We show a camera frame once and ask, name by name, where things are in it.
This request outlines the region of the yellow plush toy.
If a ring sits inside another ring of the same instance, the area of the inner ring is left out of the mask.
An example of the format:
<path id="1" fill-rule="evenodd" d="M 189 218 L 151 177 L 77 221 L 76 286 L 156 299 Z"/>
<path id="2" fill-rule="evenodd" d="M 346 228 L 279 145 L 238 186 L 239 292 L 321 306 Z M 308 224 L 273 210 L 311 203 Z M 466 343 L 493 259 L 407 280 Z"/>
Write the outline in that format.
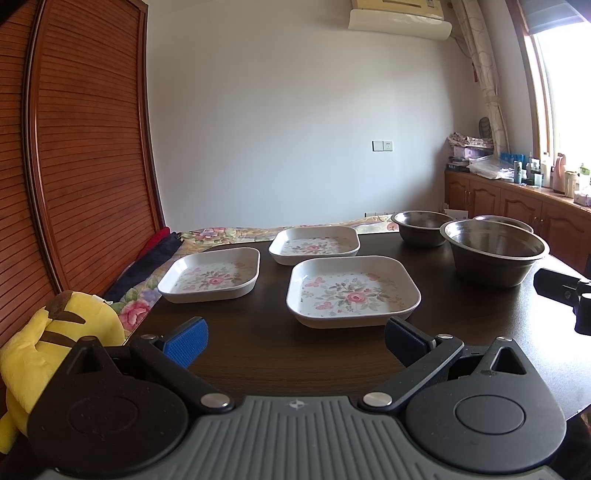
<path id="1" fill-rule="evenodd" d="M 64 291 L 36 311 L 29 322 L 1 348 L 1 378 L 7 412 L 1 418 L 1 453 L 27 433 L 29 414 L 58 367 L 85 336 L 104 346 L 125 341 L 116 312 L 102 298 Z"/>

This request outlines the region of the wooden sideboard cabinet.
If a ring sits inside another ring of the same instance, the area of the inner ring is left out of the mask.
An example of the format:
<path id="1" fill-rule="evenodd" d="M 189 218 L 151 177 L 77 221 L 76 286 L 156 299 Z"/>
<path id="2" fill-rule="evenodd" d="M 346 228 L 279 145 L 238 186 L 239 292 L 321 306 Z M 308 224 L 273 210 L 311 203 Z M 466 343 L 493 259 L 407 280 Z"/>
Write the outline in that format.
<path id="1" fill-rule="evenodd" d="M 494 214 L 533 227 L 552 255 L 590 275 L 590 209 L 550 189 L 488 180 L 463 172 L 445 173 L 445 203 L 470 217 Z"/>

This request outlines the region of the small steel bowl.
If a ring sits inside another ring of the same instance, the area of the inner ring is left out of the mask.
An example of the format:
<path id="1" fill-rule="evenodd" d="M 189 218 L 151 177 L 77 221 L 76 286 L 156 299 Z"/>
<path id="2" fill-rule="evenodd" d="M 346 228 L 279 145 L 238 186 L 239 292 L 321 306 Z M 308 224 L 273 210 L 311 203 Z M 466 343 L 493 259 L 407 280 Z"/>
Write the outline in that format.
<path id="1" fill-rule="evenodd" d="M 529 224 L 527 224 L 521 220 L 513 219 L 510 217 L 504 217 L 504 216 L 499 216 L 499 215 L 479 215 L 479 216 L 475 217 L 475 220 L 496 222 L 496 223 L 514 226 L 514 227 L 520 228 L 524 231 L 527 231 L 529 233 L 535 232 L 534 228 L 532 226 L 530 226 Z"/>

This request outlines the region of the floral bed quilt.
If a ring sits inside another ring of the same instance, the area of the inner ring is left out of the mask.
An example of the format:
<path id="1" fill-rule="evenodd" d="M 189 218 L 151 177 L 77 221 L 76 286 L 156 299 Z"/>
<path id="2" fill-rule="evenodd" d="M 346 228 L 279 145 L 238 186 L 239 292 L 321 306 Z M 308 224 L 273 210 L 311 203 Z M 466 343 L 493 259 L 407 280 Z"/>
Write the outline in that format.
<path id="1" fill-rule="evenodd" d="M 168 268 L 179 258 L 207 251 L 215 246 L 240 243 L 273 241 L 276 234 L 287 226 L 274 228 L 255 227 L 206 227 L 197 230 L 175 232 L 179 238 L 174 253 L 165 253 L 161 259 L 150 260 L 150 266 L 132 277 L 130 271 L 124 273 L 110 288 L 105 298 L 111 306 L 129 337 L 147 317 L 161 295 L 157 285 Z"/>

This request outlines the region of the medium steel bowl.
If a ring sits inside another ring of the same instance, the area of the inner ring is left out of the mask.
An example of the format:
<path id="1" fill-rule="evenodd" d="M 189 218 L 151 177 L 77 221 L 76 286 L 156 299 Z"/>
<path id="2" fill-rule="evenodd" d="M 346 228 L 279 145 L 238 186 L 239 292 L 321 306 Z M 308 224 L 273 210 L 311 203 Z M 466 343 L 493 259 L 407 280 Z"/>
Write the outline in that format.
<path id="1" fill-rule="evenodd" d="M 394 214 L 392 221 L 398 225 L 401 238 L 405 242 L 435 248 L 446 242 L 440 229 L 453 221 L 453 218 L 439 212 L 412 210 Z"/>

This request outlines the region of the white air conditioner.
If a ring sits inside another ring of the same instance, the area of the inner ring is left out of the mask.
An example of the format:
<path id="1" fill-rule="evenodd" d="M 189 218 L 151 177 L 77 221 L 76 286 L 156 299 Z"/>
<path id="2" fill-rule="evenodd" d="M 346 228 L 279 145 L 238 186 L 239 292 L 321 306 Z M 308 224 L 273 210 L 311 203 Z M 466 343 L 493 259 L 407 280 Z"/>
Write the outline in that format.
<path id="1" fill-rule="evenodd" d="M 349 30 L 445 41 L 453 25 L 440 1 L 353 0 Z"/>

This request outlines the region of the floral square plate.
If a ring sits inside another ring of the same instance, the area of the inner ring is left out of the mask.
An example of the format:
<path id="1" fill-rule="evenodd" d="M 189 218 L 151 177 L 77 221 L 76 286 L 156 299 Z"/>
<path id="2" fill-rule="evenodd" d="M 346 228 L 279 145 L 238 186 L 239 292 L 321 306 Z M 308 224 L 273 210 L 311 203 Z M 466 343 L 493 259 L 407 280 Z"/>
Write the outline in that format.
<path id="1" fill-rule="evenodd" d="M 277 264 L 294 266 L 308 259 L 356 256 L 360 248 L 358 232 L 352 227 L 295 227 L 280 231 L 269 253 Z"/>
<path id="2" fill-rule="evenodd" d="M 260 252 L 239 247 L 195 253 L 176 260 L 157 285 L 174 304 L 238 299 L 259 279 Z"/>
<path id="3" fill-rule="evenodd" d="M 386 256 L 318 258 L 291 270 L 287 308 L 315 329 L 383 326 L 405 320 L 422 294 L 398 260 Z"/>

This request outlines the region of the patterned curtain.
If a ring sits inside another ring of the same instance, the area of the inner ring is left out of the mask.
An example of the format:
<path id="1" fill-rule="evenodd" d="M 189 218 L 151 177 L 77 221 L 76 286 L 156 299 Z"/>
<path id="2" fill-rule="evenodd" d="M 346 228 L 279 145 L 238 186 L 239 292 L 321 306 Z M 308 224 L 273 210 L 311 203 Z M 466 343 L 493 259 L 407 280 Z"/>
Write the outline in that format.
<path id="1" fill-rule="evenodd" d="M 509 138 L 501 107 L 499 74 L 482 10 L 477 0 L 453 1 L 452 5 L 480 82 L 495 153 L 507 153 Z"/>

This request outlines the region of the navy folded cloth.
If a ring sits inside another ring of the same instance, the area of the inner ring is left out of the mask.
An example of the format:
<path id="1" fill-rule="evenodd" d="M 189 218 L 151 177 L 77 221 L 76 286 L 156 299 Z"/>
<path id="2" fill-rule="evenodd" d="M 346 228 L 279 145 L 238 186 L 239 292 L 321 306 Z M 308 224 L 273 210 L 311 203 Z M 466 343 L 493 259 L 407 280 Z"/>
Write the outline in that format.
<path id="1" fill-rule="evenodd" d="M 118 302 L 128 290 L 146 280 L 158 267 L 170 260 L 181 244 L 181 235 L 176 232 L 161 239 L 120 275 L 104 293 L 103 299 Z"/>

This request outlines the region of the white power strip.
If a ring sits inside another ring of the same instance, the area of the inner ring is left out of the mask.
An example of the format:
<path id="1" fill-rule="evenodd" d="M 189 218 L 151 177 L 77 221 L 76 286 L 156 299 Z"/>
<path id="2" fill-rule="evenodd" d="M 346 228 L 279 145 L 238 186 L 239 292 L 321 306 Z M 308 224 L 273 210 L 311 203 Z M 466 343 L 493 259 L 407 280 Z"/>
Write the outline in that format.
<path id="1" fill-rule="evenodd" d="M 391 217 L 393 212 L 365 212 L 363 213 L 364 218 L 369 217 Z"/>

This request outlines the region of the wall switch socket plate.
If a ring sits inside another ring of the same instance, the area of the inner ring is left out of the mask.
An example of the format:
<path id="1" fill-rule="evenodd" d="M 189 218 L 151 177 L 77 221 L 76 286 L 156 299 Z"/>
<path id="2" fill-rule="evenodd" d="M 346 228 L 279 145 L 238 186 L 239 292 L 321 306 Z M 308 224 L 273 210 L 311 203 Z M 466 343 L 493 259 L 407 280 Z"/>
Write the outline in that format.
<path id="1" fill-rule="evenodd" d="M 384 140 L 374 140 L 372 142 L 372 148 L 374 152 L 392 152 L 393 142 Z"/>

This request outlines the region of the red folded cloth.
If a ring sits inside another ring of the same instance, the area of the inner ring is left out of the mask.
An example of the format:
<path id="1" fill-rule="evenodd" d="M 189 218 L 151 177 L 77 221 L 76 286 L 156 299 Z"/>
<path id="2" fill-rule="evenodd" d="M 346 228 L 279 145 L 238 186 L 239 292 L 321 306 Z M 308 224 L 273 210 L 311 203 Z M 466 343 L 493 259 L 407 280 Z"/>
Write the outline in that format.
<path id="1" fill-rule="evenodd" d="M 149 253 L 161 240 L 165 239 L 170 235 L 170 228 L 164 227 L 158 230 L 154 235 L 150 237 L 150 239 L 146 242 L 146 244 L 142 247 L 140 252 L 138 253 L 136 259 L 139 260 L 147 253 Z"/>

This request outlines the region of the large steel bowl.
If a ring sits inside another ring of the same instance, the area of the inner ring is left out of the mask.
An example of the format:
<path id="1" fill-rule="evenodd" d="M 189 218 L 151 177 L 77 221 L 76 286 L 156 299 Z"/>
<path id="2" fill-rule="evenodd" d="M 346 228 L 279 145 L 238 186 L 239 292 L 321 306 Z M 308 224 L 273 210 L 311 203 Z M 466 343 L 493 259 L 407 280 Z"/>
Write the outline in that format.
<path id="1" fill-rule="evenodd" d="M 496 221 L 450 221 L 440 227 L 440 234 L 451 246 L 460 275 L 502 288 L 519 286 L 550 252 L 538 235 Z"/>

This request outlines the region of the stack of papers and boxes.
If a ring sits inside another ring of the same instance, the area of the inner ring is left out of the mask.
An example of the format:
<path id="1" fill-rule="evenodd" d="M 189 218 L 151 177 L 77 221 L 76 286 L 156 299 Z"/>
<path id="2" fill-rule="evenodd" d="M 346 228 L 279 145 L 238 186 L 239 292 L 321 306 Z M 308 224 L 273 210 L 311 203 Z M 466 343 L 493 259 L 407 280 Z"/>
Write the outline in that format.
<path id="1" fill-rule="evenodd" d="M 447 138 L 450 149 L 447 169 L 469 172 L 470 165 L 480 158 L 494 153 L 494 143 L 490 138 L 479 138 L 454 132 Z"/>

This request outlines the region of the wooden louvered wardrobe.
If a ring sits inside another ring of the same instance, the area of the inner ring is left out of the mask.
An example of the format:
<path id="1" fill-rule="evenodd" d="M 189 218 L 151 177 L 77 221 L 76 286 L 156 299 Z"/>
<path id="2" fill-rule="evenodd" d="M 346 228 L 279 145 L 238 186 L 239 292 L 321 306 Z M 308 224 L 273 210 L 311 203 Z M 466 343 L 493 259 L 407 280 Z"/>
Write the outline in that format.
<path id="1" fill-rule="evenodd" d="M 1 337 L 105 292 L 164 225 L 141 1 L 1 5 Z"/>

